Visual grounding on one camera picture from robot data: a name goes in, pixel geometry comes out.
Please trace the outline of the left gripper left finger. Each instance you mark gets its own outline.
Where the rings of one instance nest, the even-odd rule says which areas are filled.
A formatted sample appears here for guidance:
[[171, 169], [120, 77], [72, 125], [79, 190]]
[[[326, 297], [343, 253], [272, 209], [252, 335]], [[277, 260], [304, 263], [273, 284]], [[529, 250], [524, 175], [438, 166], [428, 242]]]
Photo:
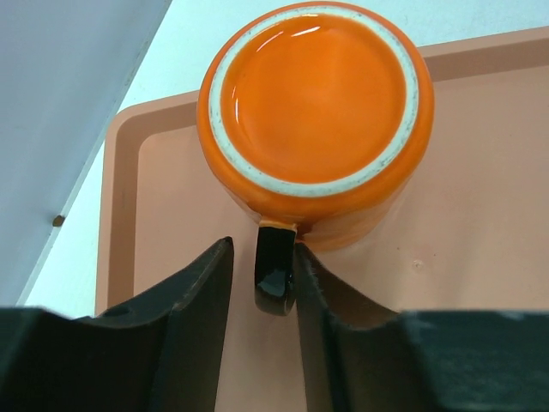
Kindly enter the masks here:
[[1, 311], [4, 411], [211, 411], [232, 288], [222, 238], [97, 317]]

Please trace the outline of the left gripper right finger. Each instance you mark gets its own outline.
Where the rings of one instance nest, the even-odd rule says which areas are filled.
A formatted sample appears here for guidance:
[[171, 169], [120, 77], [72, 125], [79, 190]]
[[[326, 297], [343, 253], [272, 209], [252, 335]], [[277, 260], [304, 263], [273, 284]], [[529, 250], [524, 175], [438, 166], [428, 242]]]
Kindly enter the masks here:
[[393, 312], [294, 254], [310, 411], [545, 411], [548, 315]]

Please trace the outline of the orange mug black handle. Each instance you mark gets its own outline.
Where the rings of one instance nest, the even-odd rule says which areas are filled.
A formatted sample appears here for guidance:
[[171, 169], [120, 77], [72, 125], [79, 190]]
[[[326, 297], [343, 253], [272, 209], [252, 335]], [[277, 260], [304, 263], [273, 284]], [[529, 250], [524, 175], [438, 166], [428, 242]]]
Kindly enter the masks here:
[[424, 156], [434, 107], [419, 49], [354, 4], [287, 5], [222, 46], [197, 133], [214, 176], [257, 222], [260, 310], [291, 311], [297, 244], [340, 249], [387, 215]]

